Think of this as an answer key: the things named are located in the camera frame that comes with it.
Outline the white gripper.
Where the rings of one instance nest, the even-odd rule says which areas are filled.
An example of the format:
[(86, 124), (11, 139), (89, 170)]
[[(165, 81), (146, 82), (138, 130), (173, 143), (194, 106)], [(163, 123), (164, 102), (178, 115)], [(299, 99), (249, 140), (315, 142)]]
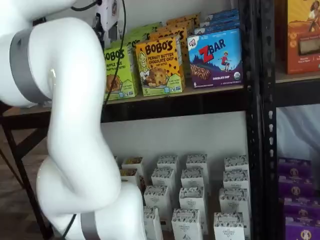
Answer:
[(92, 29), (94, 30), (100, 45), (105, 47), (104, 35), (107, 32), (107, 39), (110, 42), (118, 40), (119, 19), (118, 0), (99, 0), (96, 7), (96, 14), (93, 18)]

